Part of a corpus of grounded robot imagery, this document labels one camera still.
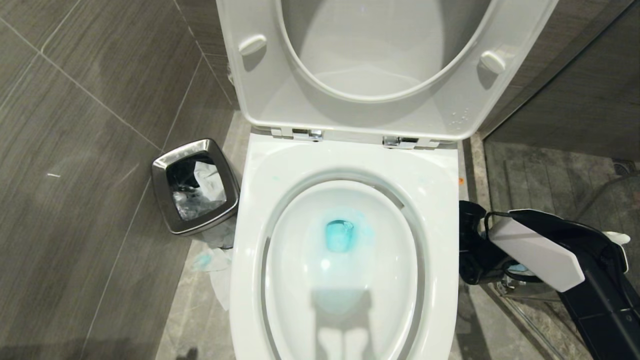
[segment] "blue water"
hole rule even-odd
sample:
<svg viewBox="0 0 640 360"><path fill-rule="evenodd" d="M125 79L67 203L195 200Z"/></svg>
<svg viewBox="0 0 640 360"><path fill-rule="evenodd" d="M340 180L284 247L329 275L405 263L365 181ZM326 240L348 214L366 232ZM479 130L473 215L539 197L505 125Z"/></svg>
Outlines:
<svg viewBox="0 0 640 360"><path fill-rule="evenodd" d="M347 252L353 248L353 224L346 220L334 220L326 225L326 247L331 252Z"/></svg>

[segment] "toilet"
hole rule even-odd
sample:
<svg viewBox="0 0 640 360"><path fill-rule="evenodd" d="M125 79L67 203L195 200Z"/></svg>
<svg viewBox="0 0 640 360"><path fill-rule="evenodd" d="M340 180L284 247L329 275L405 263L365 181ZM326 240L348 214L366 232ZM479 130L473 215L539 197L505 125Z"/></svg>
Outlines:
<svg viewBox="0 0 640 360"><path fill-rule="evenodd" d="M252 123L230 283L236 358L446 359L458 140L557 0L218 0Z"/></svg>

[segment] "chrome hinge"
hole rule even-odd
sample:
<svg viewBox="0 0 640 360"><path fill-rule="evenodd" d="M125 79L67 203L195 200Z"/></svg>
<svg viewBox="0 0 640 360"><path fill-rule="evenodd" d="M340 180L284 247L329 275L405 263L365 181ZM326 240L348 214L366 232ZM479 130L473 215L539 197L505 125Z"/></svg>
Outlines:
<svg viewBox="0 0 640 360"><path fill-rule="evenodd" d="M278 138L293 138L294 140L306 140L313 142L323 140L323 131L313 129L291 129L290 127L271 128L271 135Z"/></svg>
<svg viewBox="0 0 640 360"><path fill-rule="evenodd" d="M293 140L308 140L320 142L323 139L322 130L293 129Z"/></svg>
<svg viewBox="0 0 640 360"><path fill-rule="evenodd" d="M382 136L382 146L388 149L436 148L438 145L438 140Z"/></svg>

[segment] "toilet rim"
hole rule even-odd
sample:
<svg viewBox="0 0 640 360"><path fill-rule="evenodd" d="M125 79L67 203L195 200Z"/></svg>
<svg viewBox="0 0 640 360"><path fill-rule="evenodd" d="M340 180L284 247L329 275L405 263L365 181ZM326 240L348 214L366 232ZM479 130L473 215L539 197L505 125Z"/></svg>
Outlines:
<svg viewBox="0 0 640 360"><path fill-rule="evenodd" d="M445 67L440 69L440 71L438 71L436 74L431 76L429 79L422 81L418 85L412 86L411 88L402 90L400 92L396 92L394 94L364 96L364 95L349 94L346 92L342 92L340 90L336 90L328 86L327 84L323 83L320 79L318 79L315 75L313 75L311 71L309 71L307 66L302 62L302 60L300 60L300 57L298 56L295 49L293 48L293 45L291 44L291 39L289 39L287 27L284 22L284 14L282 12L282 0L273 0L273 2L276 7L276 16L278 17L278 27L280 28L280 35L282 36L283 41L287 46L288 55L293 59L293 61L298 66L298 68L302 70L302 73L310 81L310 83L313 84L318 89L324 91L328 95L337 97L338 99L343 99L343 100L352 101L352 102L363 102L363 103L388 102L388 101L402 99L402 98L411 96L413 94L416 94L417 92L420 92L421 90L424 90L425 88L431 86L433 83L437 82L439 79L445 76L445 74L448 73L452 68L454 68L460 62L460 60L464 58L465 55L467 55L467 53L469 52L469 49L471 49L471 47L474 46L474 44L476 43L476 40L478 39L480 34L484 31L498 3L498 1L496 0L491 0L491 2L489 3L489 6L484 11L484 15L482 20L480 21L480 24L478 24L478 27L474 31L474 34L469 38L465 46L447 65L445 65Z"/></svg>
<svg viewBox="0 0 640 360"><path fill-rule="evenodd" d="M252 136L269 138L264 135ZM268 142L286 142L282 139L269 139ZM420 165L423 169L431 171L433 169L440 169L438 174L435 174L434 181L437 183L438 177L446 177L447 179L440 179L447 184L451 183L451 179L445 176L438 164L438 152L432 152L430 154L433 157L434 162L425 161L408 152L392 152L381 147L371 147L369 144L350 144L346 145L340 142L318 143L324 146L329 145L333 147L333 150L344 149L348 147L353 150L357 148L366 152L373 151L374 157L378 155L379 160L383 160L388 156L396 158L396 156L406 157L405 160L416 161L416 165ZM300 152L304 152L305 146L296 146L296 150L285 149L284 153L295 158L300 155ZM458 244L457 238L453 242L438 243L435 240L429 241L430 238L437 238L439 236L446 236L451 238L452 233L443 233L442 229L435 229L435 225L439 222L449 221L439 214L437 211L433 211L431 206L428 206L430 200L438 200L447 198L445 195L439 195L438 192L420 193L417 190L415 193L407 193L407 188L412 189L413 186L407 179L398 179L393 176L389 177L389 174L393 174L394 166L382 166L378 164L378 167L371 166L368 169L360 166L362 158L360 153L354 151L352 154L341 153L340 159L332 158L332 162L335 162L335 166L331 171L326 169L320 171L312 171L313 165L306 164L307 168L300 169L300 167L290 167L283 163L282 158L276 159L276 154L269 154L259 160L256 160L257 165L252 169L253 165L250 163L251 156L248 157L247 169L249 175L245 174L245 182L243 183L243 191L245 196L241 199L241 213L238 221L238 230L236 232L236 246L234 249L234 263L232 271L232 287L231 287L231 303L233 304L230 310L231 316L231 328L233 334L234 347L236 349L251 346L251 350L244 350L247 353L245 358L257 358L267 359L273 357L272 348L275 347L273 339L269 338L267 332L267 324L265 323L266 311L263 304L264 289L262 289L262 274L264 273L264 267L266 265L266 256L264 256L264 249L268 246L269 234L273 231L275 221L280 217L285 205L288 204L291 199L295 198L303 189L308 188L311 184L310 181L324 182L327 179L336 179L336 173L342 173L344 175L345 170L350 170L353 175L362 175L368 171L367 175L373 175L380 183L387 184L387 190L393 190L397 192L396 195L402 198L404 205L409 213L416 214L415 219L415 232L416 236L420 236L423 241L421 245L423 248L417 249L417 253L423 256L421 261L425 262L426 275L424 278L424 291L421 292L422 298L419 304L422 306L421 311L416 311L419 321L413 322L415 329L412 331L415 335L412 335L413 347L410 347L410 355L420 358L427 354L448 354L451 339L453 337L453 327L455 323L455 303L451 302L451 298L457 296L458 283L457 283L457 253ZM449 151L448 161L453 161L451 151ZM266 192L257 191L260 179L267 179L272 174L280 175L281 181L278 182L278 186L274 186ZM321 177L324 174L329 176L325 179ZM457 183L451 187L455 191L457 199ZM429 220L432 220L431 228L428 224ZM247 221L252 226L242 226L241 221ZM437 252L438 255L431 255L429 253ZM433 324L437 324L438 331L430 331L433 329Z"/></svg>

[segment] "trash can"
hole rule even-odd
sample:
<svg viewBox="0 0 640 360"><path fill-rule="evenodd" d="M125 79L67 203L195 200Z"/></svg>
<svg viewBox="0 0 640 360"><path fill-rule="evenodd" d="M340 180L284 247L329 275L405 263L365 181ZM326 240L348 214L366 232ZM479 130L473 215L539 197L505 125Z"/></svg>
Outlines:
<svg viewBox="0 0 640 360"><path fill-rule="evenodd" d="M171 150L151 166L154 192L169 231L188 236L237 213L240 188L215 141L198 140Z"/></svg>

